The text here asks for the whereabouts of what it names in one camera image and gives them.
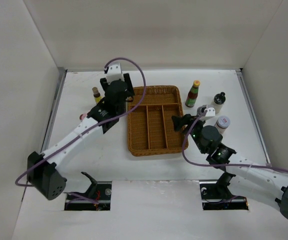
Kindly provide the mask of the red sauce bottle green label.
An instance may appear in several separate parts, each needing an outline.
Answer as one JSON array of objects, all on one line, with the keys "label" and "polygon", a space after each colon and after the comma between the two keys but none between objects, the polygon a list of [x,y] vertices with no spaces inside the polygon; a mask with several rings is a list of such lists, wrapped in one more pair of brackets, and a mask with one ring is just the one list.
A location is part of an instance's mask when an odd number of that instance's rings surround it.
[{"label": "red sauce bottle green label", "polygon": [[198,98],[199,95],[199,87],[200,87],[200,81],[199,80],[195,80],[192,84],[192,87],[190,88],[188,94],[187,94],[187,98],[185,101],[185,105],[189,108],[194,107],[196,100]]}]

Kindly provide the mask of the jar with red white lid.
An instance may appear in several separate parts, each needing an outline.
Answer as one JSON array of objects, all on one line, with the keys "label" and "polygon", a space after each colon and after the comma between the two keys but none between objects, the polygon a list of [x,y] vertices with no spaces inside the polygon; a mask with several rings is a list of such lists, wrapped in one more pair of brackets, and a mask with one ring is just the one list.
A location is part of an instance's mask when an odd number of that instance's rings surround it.
[{"label": "jar with red white lid", "polygon": [[216,120],[214,127],[218,130],[220,134],[223,134],[225,130],[230,126],[231,120],[229,117],[222,115]]}]

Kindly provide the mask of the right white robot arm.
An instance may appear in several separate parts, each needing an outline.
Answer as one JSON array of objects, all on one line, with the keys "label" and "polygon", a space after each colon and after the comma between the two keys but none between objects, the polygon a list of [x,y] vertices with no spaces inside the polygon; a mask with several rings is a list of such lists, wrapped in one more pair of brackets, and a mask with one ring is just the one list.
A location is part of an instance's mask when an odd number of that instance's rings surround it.
[{"label": "right white robot arm", "polygon": [[279,211],[288,220],[288,170],[258,165],[222,143],[223,136],[200,115],[172,116],[173,128],[185,138],[192,137],[201,154],[206,154],[205,167],[223,173],[216,182],[222,198],[230,195],[256,200]]}]

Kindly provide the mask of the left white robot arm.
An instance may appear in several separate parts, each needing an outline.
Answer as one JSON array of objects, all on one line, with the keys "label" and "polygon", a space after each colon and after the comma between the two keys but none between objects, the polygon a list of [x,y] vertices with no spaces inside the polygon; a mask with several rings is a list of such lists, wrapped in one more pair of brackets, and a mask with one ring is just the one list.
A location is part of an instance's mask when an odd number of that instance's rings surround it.
[{"label": "left white robot arm", "polygon": [[27,180],[47,200],[61,193],[73,192],[84,199],[96,195],[96,186],[82,178],[69,178],[65,173],[68,163],[86,144],[108,132],[120,118],[128,115],[126,104],[135,92],[129,73],[107,74],[100,79],[104,98],[83,118],[79,125],[52,147],[41,153],[32,152],[27,158]]}]

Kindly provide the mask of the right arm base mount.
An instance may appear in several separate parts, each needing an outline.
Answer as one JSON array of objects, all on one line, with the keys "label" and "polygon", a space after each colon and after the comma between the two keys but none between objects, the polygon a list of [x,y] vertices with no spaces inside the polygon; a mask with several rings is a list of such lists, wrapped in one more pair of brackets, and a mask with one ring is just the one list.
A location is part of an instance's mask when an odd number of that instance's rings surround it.
[{"label": "right arm base mount", "polygon": [[233,175],[224,172],[218,180],[199,182],[204,211],[249,210],[246,197],[233,195],[228,186]]}]

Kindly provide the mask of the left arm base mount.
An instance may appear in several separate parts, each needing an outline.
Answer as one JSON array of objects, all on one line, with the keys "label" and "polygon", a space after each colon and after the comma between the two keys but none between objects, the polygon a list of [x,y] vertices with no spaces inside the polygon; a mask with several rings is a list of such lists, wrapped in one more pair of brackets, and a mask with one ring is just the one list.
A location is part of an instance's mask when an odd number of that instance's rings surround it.
[{"label": "left arm base mount", "polygon": [[65,211],[109,211],[111,209],[112,182],[96,181],[86,172],[81,172],[88,178],[89,185],[85,192],[67,194]]}]

